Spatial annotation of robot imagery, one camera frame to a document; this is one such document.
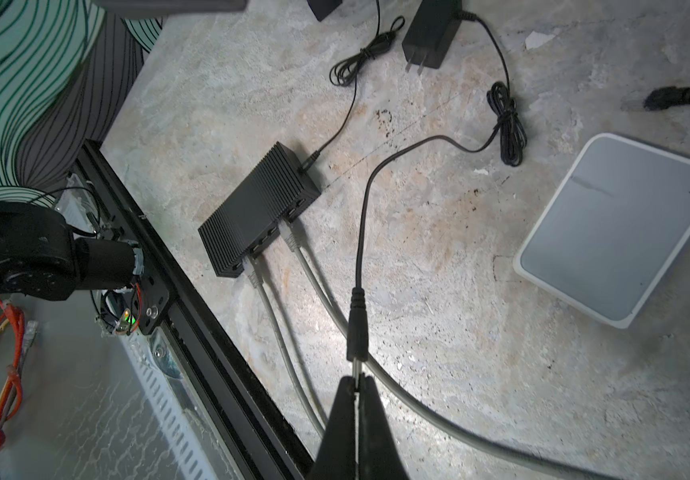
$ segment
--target stone floor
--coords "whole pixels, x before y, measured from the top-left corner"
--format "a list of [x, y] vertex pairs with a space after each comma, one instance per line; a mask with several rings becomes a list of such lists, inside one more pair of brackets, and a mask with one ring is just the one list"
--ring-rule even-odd
[[[418, 3], [383, 0], [383, 28]], [[489, 438], [621, 478], [690, 478], [690, 241], [628, 330], [511, 267], [593, 135], [690, 156], [690, 107], [637, 107], [653, 88], [690, 85], [690, 2], [469, 9], [504, 45], [526, 159], [508, 168], [498, 146], [471, 155], [435, 142], [380, 174], [364, 261], [371, 351], [415, 396]], [[244, 277], [215, 276], [197, 227], [274, 142], [304, 157], [337, 129], [352, 91], [327, 73], [369, 42], [375, 14], [371, 0], [346, 0], [318, 23], [303, 0], [252, 0], [244, 14], [170, 18], [102, 149], [312, 454], [319, 439], [261, 302]], [[312, 170], [322, 195], [301, 223], [340, 306], [371, 169], [429, 134], [481, 144], [495, 122], [485, 91], [503, 73], [480, 26], [461, 26], [440, 70], [404, 65], [396, 45], [366, 66], [350, 122]], [[328, 410], [349, 372], [345, 341], [283, 242], [262, 262]], [[383, 403], [412, 478], [545, 478], [436, 431], [385, 392]]]

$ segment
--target black power adapter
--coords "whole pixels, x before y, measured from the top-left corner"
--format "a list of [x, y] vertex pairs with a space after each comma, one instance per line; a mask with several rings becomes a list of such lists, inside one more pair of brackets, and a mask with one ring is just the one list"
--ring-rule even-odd
[[311, 10], [319, 22], [334, 12], [335, 8], [339, 7], [342, 2], [343, 0], [307, 0], [307, 4], [311, 6]]
[[244, 271], [244, 256], [258, 256], [278, 236], [278, 221], [297, 218], [319, 195], [294, 152], [280, 143], [273, 145], [198, 227], [217, 275], [237, 278]]
[[407, 35], [403, 38], [403, 56], [407, 71], [415, 64], [439, 68], [454, 40], [462, 18], [462, 0], [423, 0], [417, 8]]

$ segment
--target power cable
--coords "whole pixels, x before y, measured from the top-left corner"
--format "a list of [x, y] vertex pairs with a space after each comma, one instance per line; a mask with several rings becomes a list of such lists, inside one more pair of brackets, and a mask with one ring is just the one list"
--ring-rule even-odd
[[[300, 265], [305, 272], [305, 276], [310, 281], [313, 290], [315, 290], [316, 295], [323, 304], [324, 309], [334, 321], [335, 326], [340, 330], [340, 332], [347, 338], [347, 320], [343, 314], [329, 301], [326, 294], [321, 288], [316, 276], [313, 274], [311, 265], [308, 264], [307, 259], [302, 253], [297, 238], [293, 235], [290, 226], [286, 222], [279, 224], [279, 231], [281, 232], [282, 238], [287, 242], [290, 250], [297, 257]], [[429, 408], [423, 404], [420, 400], [412, 396], [406, 389], [404, 389], [393, 377], [382, 368], [382, 366], [377, 362], [377, 360], [369, 354], [369, 359], [365, 362], [366, 366], [372, 371], [372, 374], [382, 382], [385, 387], [390, 390], [401, 402], [408, 406], [412, 411], [421, 416], [428, 423], [438, 428], [442, 432], [449, 436], [456, 438], [457, 440], [465, 443], [467, 446], [471, 446], [476, 450], [487, 453], [491, 456], [501, 458], [507, 462], [515, 463], [516, 465], [529, 468], [536, 472], [542, 472], [546, 475], [552, 475], [557, 478], [564, 478], [565, 480], [617, 480], [615, 477], [610, 477], [607, 475], [602, 475], [594, 472], [590, 472], [580, 467], [568, 466], [560, 462], [555, 462], [547, 458], [536, 457], [531, 453], [522, 452], [513, 447], [504, 446], [488, 438], [476, 435], [473, 432], [466, 430], [465, 428], [455, 424], [448, 418], [441, 416], [439, 413], [435, 412], [433, 409]]]
[[[94, 192], [94, 190], [92, 190], [91, 188], [87, 188], [87, 187], [74, 186], [74, 187], [57, 188], [55, 190], [51, 190], [49, 192], [45, 192], [45, 193], [40, 194], [39, 196], [31, 199], [28, 203], [34, 204], [35, 202], [37, 202], [41, 198], [45, 198], [45, 197], [48, 197], [49, 195], [53, 195], [53, 194], [58, 194], [59, 192], [62, 192], [65, 190], [85, 190], [85, 191], [89, 192], [89, 194], [91, 195], [91, 199], [94, 201], [94, 208], [97, 210], [97, 220], [102, 219], [102, 212], [100, 211], [100, 205], [102, 205], [102, 203], [100, 202], [100, 200], [97, 197], [97, 194]], [[90, 233], [90, 232], [81, 230], [79, 228], [76, 228], [75, 226], [72, 226], [72, 225], [68, 225], [68, 228], [74, 234], [78, 234], [81, 236], [97, 236], [97, 235], [99, 235], [99, 233]]]
[[510, 95], [510, 74], [508, 65], [505, 64], [503, 52], [499, 49], [497, 41], [494, 39], [492, 31], [486, 26], [484, 20], [477, 14], [471, 12], [457, 12], [457, 18], [467, 22], [476, 22], [484, 27], [486, 34], [492, 41], [500, 62], [503, 64], [505, 72], [505, 83], [494, 82], [492, 88], [486, 92], [486, 102], [497, 115], [497, 123], [494, 126], [494, 133], [499, 130], [499, 157], [505, 165], [518, 167], [524, 159], [524, 148], [526, 147], [526, 132], [519, 120], [519, 115], [515, 111], [515, 100]]
[[381, 54], [387, 53], [390, 50], [390, 47], [393, 46], [393, 42], [396, 40], [398, 31], [407, 23], [407, 19], [404, 18], [403, 15], [399, 15], [393, 20], [393, 23], [390, 24], [390, 30], [379, 33], [379, 26], [382, 23], [382, 13], [379, 10], [379, 0], [376, 0], [376, 3], [377, 33], [374, 34], [372, 41], [369, 42], [366, 47], [361, 48], [357, 54], [335, 63], [329, 71], [329, 82], [331, 82], [332, 85], [336, 87], [350, 87], [350, 85], [353, 84], [353, 100], [350, 101], [350, 108], [348, 109], [347, 114], [345, 114], [345, 119], [343, 120], [342, 125], [340, 125], [340, 129], [334, 135], [332, 135], [329, 140], [325, 141], [323, 145], [316, 149], [316, 151], [312, 152], [310, 157], [302, 162], [300, 172], [308, 171], [308, 169], [310, 169], [316, 160], [318, 160], [318, 158], [321, 156], [321, 151], [328, 147], [329, 144], [332, 143], [332, 141], [342, 132], [342, 130], [345, 129], [345, 124], [350, 118], [350, 112], [353, 111], [353, 106], [356, 103], [356, 93], [358, 92], [358, 74], [361, 71], [361, 68], [363, 68], [363, 66], [369, 62], [369, 60], [374, 60]]

